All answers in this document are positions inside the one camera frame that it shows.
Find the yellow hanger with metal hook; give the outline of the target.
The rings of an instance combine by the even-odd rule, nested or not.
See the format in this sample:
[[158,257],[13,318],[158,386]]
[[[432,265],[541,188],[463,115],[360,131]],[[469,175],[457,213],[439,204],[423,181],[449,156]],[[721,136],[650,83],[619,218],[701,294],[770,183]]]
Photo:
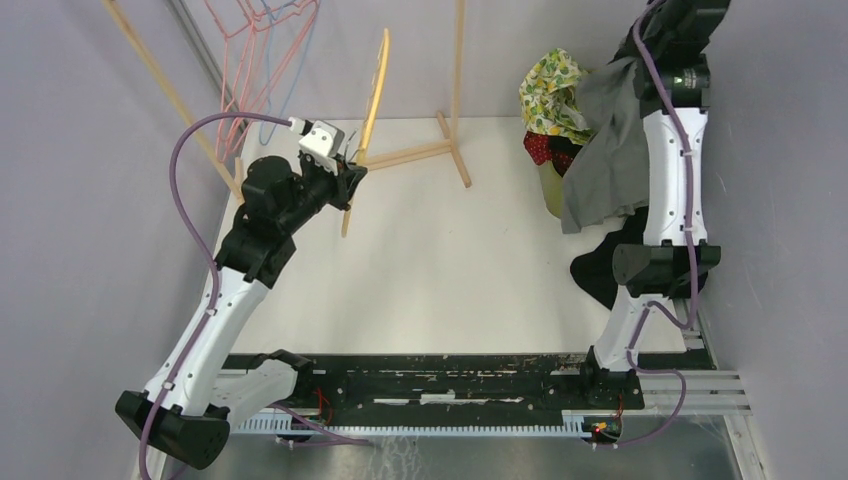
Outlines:
[[372,77],[371,92],[366,102],[366,113],[359,131],[359,144],[352,157],[353,163],[359,167],[364,167],[366,164],[366,157],[382,98],[390,56],[390,46],[391,34],[388,28],[384,28],[377,55],[376,69]]

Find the red polka dot skirt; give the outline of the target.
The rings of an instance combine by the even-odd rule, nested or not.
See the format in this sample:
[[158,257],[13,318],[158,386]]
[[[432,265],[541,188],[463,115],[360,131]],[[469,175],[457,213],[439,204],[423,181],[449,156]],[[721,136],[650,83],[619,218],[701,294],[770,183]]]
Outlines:
[[564,136],[550,136],[527,131],[523,146],[537,166],[550,164],[554,170],[564,176],[572,165],[582,146]]

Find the yellow lemon print garment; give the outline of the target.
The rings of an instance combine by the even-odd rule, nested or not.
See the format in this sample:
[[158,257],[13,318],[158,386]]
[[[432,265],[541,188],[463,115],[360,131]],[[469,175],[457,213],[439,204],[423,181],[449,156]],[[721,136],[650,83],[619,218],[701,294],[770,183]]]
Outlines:
[[546,53],[519,86],[521,117],[535,134],[564,137],[585,145],[593,135],[577,106],[577,87],[589,74],[562,48]]

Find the grey pleated skirt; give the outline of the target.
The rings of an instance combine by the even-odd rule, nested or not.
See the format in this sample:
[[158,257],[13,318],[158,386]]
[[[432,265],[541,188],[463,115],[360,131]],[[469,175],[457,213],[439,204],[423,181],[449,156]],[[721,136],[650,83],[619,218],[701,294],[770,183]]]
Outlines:
[[649,154],[634,78],[636,47],[585,75],[576,104],[591,130],[562,179],[561,231],[632,216],[649,200]]

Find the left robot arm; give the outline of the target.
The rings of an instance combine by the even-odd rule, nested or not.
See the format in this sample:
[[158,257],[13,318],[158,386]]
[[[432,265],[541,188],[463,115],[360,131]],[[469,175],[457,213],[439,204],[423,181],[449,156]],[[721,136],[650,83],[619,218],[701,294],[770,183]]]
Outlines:
[[285,400],[307,404],[314,379],[306,358],[278,350],[259,355],[242,377],[219,375],[246,321],[276,284],[296,251],[294,234],[324,207],[345,211],[368,170],[332,158],[335,172],[299,155],[295,172],[279,156],[247,169],[243,204],[211,270],[212,284],[160,370],[141,391],[124,391],[115,411],[138,437],[184,465],[202,470],[224,449],[230,433],[262,409]]

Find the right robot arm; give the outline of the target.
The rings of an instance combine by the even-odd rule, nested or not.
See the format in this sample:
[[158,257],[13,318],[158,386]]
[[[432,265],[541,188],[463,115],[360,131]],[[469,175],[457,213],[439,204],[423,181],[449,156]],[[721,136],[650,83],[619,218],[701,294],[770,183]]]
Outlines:
[[720,262],[720,247],[708,241],[701,201],[710,88],[704,51],[729,6],[652,1],[616,54],[635,60],[632,86],[647,140],[648,215],[641,241],[617,246],[612,256],[618,293],[577,382],[580,400],[591,408],[643,405],[638,355],[650,313],[690,329],[700,281]]

